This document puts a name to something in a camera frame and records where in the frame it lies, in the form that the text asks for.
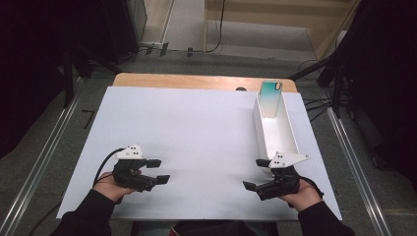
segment wire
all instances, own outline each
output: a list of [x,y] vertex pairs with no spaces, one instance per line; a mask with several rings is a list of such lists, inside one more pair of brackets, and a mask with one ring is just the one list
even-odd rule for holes
[[[100,177],[100,178],[98,178],[98,175],[100,174],[100,172],[101,172],[101,170],[102,170],[102,168],[104,167],[104,165],[105,165],[105,163],[107,162],[107,160],[114,154],[114,153],[116,153],[116,152],[118,152],[118,151],[121,151],[121,150],[123,150],[123,148],[118,148],[118,149],[116,149],[116,150],[114,150],[113,152],[111,152],[110,154],[108,154],[107,155],[107,157],[105,157],[105,159],[103,160],[103,162],[101,163],[101,165],[100,165],[100,167],[98,168],[98,170],[97,170],[97,173],[96,173],[96,175],[95,175],[95,178],[94,178],[94,181],[93,181],[93,186],[98,182],[98,181],[100,181],[100,180],[102,180],[102,179],[105,179],[105,178],[108,178],[108,177],[110,177],[110,176],[112,176],[113,175],[113,173],[111,173],[111,174],[109,174],[109,175],[106,175],[106,176],[103,176],[103,177]],[[39,225],[53,212],[53,211],[55,211],[55,209],[57,209],[58,207],[60,207],[61,206],[61,204],[62,204],[62,201],[61,202],[59,202],[56,206],[54,206],[46,215],[44,215],[43,216],[43,218],[41,218],[37,223],[36,223],[36,225],[33,227],[33,229],[30,231],[30,233],[28,234],[28,236],[31,236],[31,235],[33,235],[33,233],[36,231],[36,229],[39,227]]]
[[325,108],[323,108],[323,110],[319,113],[319,114],[317,114],[315,117],[313,117],[311,120],[310,120],[310,122],[313,122],[314,120],[316,120],[319,116],[321,116],[323,113],[325,113],[325,111],[327,111],[328,110],[328,107],[325,107]]
[[[219,32],[219,34],[220,34],[220,36],[219,36],[219,40],[218,40],[218,43],[217,43],[217,45],[215,46],[215,48],[214,49],[212,49],[212,50],[209,50],[209,51],[202,51],[202,50],[197,50],[197,51],[192,51],[192,53],[203,53],[203,54],[206,54],[206,53],[213,53],[217,48],[218,48],[218,46],[220,45],[220,43],[221,43],[221,39],[222,39],[222,29],[223,29],[223,18],[224,18],[224,5],[225,5],[225,2],[226,2],[226,0],[223,0],[223,3],[222,3],[222,7],[221,7],[221,17],[220,17],[220,32]],[[152,50],[162,50],[162,49],[160,49],[160,48],[158,48],[158,47],[152,47]],[[173,50],[173,49],[166,49],[166,51],[169,51],[169,52],[181,52],[181,53],[190,53],[189,51],[185,51],[185,50]]]
[[303,98],[303,100],[314,100],[314,101],[318,101],[318,100],[331,100],[331,97],[326,97],[326,98]]
[[[218,34],[220,34],[220,30],[218,29],[218,26],[217,26],[217,11],[215,11],[214,24],[215,24],[215,30],[217,31]],[[219,52],[221,52],[223,50],[223,45],[220,44],[220,47],[221,48],[220,48]]]
[[59,202],[56,206],[54,206],[46,215],[43,216],[43,218],[41,218],[36,225],[31,229],[30,233],[28,234],[28,236],[33,235],[33,233],[36,231],[37,227],[39,227],[40,224],[42,224],[42,222],[53,212],[55,211],[55,209],[57,209],[59,206],[61,206],[62,201]]
[[[301,67],[305,64],[305,63],[307,63],[307,62],[318,62],[318,60],[307,60],[307,61],[303,61],[299,66],[298,66],[298,72],[300,72],[301,71]],[[314,78],[307,78],[307,77],[303,77],[304,79],[306,79],[306,80],[313,80]]]
[[218,40],[217,46],[210,50],[210,51],[206,51],[206,53],[211,53],[213,51],[215,51],[217,49],[217,47],[220,45],[221,43],[221,32],[222,32],[222,28],[223,28],[223,17],[224,17],[224,3],[226,2],[226,0],[223,0],[223,6],[221,7],[221,17],[220,17],[220,39]]
[[97,170],[97,173],[95,174],[95,178],[94,178],[94,181],[92,182],[92,185],[94,186],[99,180],[101,180],[101,179],[103,179],[103,178],[100,178],[100,179],[98,179],[98,176],[100,175],[100,173],[101,173],[101,170],[102,170],[102,168],[104,167],[104,165],[105,165],[105,163],[107,162],[107,160],[114,154],[114,153],[116,153],[116,152],[119,152],[119,151],[121,151],[121,150],[124,150],[124,148],[118,148],[118,149],[116,149],[116,150],[114,150],[114,151],[112,151],[110,154],[108,154],[107,155],[107,157],[105,157],[104,158],[104,160],[103,160],[103,162],[101,163],[101,165],[100,165],[100,167],[98,168],[98,170]]
[[125,62],[127,62],[128,60],[129,60],[129,58],[131,58],[131,57],[133,57],[133,56],[136,56],[136,55],[138,55],[138,54],[141,54],[142,52],[146,52],[147,50],[146,49],[142,49],[142,50],[139,50],[139,51],[137,51],[137,52],[135,52],[135,53],[132,53],[132,54],[130,54],[130,55],[128,55],[128,56],[125,56],[125,57],[121,57],[121,58],[119,58],[119,60],[123,60],[122,62],[120,62],[120,64],[123,64],[123,63],[125,63]]
[[305,103],[304,105],[310,105],[310,104],[312,104],[312,103],[314,103],[314,102],[317,102],[317,101],[323,101],[324,103],[329,103],[329,102],[331,102],[331,98],[322,98],[322,99],[305,99],[305,100],[310,100],[309,102],[307,102],[307,103]]
[[322,104],[322,105],[320,105],[320,106],[313,106],[313,107],[307,108],[306,110],[307,110],[307,111],[312,111],[312,110],[316,110],[316,109],[319,109],[319,108],[322,108],[322,107],[330,108],[330,107],[331,107],[331,105],[332,105],[332,102],[330,102],[330,103],[325,103],[325,104]]

